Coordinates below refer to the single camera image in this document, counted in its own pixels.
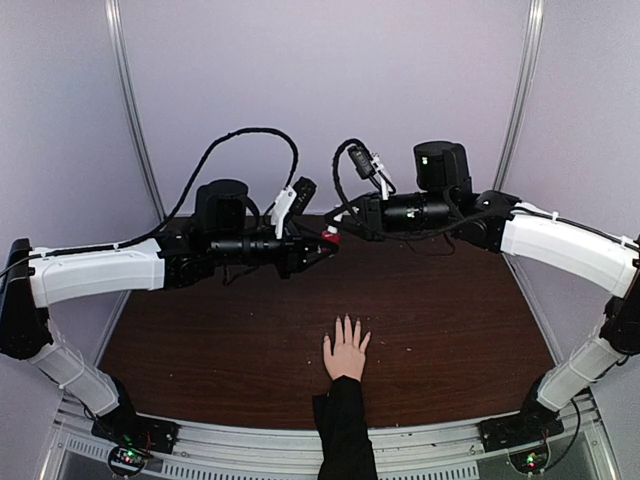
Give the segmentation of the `left round circuit board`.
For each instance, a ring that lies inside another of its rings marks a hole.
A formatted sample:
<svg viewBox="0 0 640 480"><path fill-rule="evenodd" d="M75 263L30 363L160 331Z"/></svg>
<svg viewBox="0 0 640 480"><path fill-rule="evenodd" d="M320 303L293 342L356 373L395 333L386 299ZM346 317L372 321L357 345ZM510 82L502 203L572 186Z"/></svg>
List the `left round circuit board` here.
<svg viewBox="0 0 640 480"><path fill-rule="evenodd" d="M107 456L107 466L112 473L121 477L140 474L153 455L134 448L115 446Z"/></svg>

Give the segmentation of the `right round circuit board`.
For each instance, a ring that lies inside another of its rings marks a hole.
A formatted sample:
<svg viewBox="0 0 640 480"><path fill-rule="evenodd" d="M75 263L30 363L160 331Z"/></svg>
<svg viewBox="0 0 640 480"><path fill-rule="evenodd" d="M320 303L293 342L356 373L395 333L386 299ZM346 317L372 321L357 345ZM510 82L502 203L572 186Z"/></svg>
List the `right round circuit board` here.
<svg viewBox="0 0 640 480"><path fill-rule="evenodd" d="M514 451L509 454L511 466L521 474L536 474L547 468L549 449L543 446Z"/></svg>

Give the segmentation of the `red nail polish bottle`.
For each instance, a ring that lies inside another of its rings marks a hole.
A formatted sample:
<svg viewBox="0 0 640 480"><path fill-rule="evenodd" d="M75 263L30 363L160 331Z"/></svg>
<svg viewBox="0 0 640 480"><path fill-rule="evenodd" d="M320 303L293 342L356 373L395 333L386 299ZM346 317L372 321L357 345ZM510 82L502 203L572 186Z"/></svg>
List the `red nail polish bottle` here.
<svg viewBox="0 0 640 480"><path fill-rule="evenodd" d="M325 230L322 232L322 239L330 242L332 245L339 246L341 242L341 235L339 232Z"/></svg>

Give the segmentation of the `left aluminium corner post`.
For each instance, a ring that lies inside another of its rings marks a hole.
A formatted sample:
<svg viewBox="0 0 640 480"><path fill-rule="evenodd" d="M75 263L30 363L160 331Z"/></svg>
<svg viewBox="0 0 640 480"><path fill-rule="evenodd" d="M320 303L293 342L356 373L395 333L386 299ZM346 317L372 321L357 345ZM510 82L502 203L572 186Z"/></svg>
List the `left aluminium corner post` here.
<svg viewBox="0 0 640 480"><path fill-rule="evenodd" d="M122 22L121 2L117 0L106 0L104 5L135 159L140 168L142 181L149 196L155 218L158 222L161 222L166 218L166 210L149 157L136 101Z"/></svg>

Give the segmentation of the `round circuit board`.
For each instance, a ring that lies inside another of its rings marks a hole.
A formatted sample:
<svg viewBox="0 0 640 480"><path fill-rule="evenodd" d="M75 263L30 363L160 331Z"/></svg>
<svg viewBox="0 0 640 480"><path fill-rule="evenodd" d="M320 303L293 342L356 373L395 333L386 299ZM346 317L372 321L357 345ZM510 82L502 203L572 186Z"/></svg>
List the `round circuit board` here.
<svg viewBox="0 0 640 480"><path fill-rule="evenodd" d="M549 449L543 446L514 451L509 454L511 466L521 474L536 474L547 468Z"/></svg>
<svg viewBox="0 0 640 480"><path fill-rule="evenodd" d="M153 455L134 448L115 446L107 456L107 466L112 473L121 477L140 474Z"/></svg>

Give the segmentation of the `right aluminium corner post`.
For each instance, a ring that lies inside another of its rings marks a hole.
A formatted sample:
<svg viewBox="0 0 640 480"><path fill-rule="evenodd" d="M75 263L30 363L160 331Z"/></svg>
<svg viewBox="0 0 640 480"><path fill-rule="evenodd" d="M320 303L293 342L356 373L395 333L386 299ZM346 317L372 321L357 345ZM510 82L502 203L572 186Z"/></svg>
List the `right aluminium corner post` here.
<svg viewBox="0 0 640 480"><path fill-rule="evenodd" d="M493 182L494 190L502 190L515 156L519 135L524 124L527 101L531 93L545 18L544 0L531 0L521 52L521 61L509 120Z"/></svg>

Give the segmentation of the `mannequin hand with long nails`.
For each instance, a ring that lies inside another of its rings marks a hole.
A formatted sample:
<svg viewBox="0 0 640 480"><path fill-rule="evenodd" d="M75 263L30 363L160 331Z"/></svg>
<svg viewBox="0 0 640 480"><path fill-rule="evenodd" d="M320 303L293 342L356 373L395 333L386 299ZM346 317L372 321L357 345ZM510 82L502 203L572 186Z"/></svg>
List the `mannequin hand with long nails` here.
<svg viewBox="0 0 640 480"><path fill-rule="evenodd" d="M366 364L366 351L371 333L362 334L360 320L352 321L348 314L337 317L334 337L323 338L323 362L332 380L347 377L360 382Z"/></svg>

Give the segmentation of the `aluminium corner post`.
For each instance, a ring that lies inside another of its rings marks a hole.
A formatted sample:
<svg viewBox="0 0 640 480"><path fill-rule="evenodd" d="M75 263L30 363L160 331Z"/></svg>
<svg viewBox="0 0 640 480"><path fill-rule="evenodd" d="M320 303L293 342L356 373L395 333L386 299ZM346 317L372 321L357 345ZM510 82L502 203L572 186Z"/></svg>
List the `aluminium corner post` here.
<svg viewBox="0 0 640 480"><path fill-rule="evenodd" d="M106 0L104 5L135 159L140 168L142 181L149 196L155 218L158 222L161 222L166 218L166 210L149 157L136 101L122 22L121 2L117 0Z"/></svg>
<svg viewBox="0 0 640 480"><path fill-rule="evenodd" d="M544 0L531 0L521 52L521 61L509 120L493 182L494 190L502 190L515 156L519 135L524 124L527 101L531 93L545 18Z"/></svg>

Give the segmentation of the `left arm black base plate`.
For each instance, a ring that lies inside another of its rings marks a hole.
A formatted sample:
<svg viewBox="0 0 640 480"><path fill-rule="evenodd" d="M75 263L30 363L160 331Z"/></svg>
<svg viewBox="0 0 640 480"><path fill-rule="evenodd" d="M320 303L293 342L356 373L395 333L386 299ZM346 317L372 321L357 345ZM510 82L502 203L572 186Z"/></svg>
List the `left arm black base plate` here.
<svg viewBox="0 0 640 480"><path fill-rule="evenodd" d="M93 421L91 434L143 453L171 454L177 440L179 426L167 420L146 417L137 413L115 412Z"/></svg>

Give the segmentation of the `black sleeved forearm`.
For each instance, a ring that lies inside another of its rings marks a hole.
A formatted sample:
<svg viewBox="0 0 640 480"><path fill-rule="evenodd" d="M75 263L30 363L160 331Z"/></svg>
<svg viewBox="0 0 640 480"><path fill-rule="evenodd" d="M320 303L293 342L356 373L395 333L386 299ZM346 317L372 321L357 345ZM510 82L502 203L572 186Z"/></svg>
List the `black sleeved forearm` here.
<svg viewBox="0 0 640 480"><path fill-rule="evenodd" d="M361 383L342 376L327 394L312 398L312 407L323 452L318 479L376 480Z"/></svg>

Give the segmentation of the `aluminium front frame rail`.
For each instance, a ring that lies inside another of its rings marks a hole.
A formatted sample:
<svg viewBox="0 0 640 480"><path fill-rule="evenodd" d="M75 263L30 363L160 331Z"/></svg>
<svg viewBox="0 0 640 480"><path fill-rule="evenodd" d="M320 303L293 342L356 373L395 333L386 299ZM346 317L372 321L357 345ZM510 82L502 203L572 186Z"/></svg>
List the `aluminium front frame rail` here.
<svg viewBox="0 0 640 480"><path fill-rule="evenodd" d="M477 420L369 433L382 479L529 479L525 462L553 467L544 479L618 479L619 468L590 395L562 411L564 432L548 440L488 452ZM314 479L322 460L313 430L267 430L182 422L171 453L142 470L118 463L114 444L91 434L80 404L63 399L39 479Z"/></svg>

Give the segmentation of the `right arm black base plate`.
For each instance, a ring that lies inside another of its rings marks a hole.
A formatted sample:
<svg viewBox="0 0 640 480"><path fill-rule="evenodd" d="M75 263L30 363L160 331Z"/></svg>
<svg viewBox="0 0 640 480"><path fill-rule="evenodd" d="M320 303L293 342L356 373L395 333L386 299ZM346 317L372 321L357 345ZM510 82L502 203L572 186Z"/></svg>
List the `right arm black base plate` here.
<svg viewBox="0 0 640 480"><path fill-rule="evenodd" d="M548 436L563 433L564 426L555 414L519 412L483 420L479 431L484 451L493 452L543 442Z"/></svg>

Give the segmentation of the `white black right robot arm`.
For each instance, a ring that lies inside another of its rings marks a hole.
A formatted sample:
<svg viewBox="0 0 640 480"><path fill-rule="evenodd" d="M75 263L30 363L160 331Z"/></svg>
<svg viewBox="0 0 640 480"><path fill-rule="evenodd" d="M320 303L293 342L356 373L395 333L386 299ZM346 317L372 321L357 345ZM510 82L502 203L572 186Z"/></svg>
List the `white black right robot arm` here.
<svg viewBox="0 0 640 480"><path fill-rule="evenodd" d="M450 235L485 251L524 257L581 277L611 298L585 343L532 387L513 419L519 440L535 440L551 416L614 365L639 352L639 244L541 210L496 190L476 193L460 143L413 148L418 192L400 194L379 157L347 139L331 162L339 207L327 223L366 241Z"/></svg>

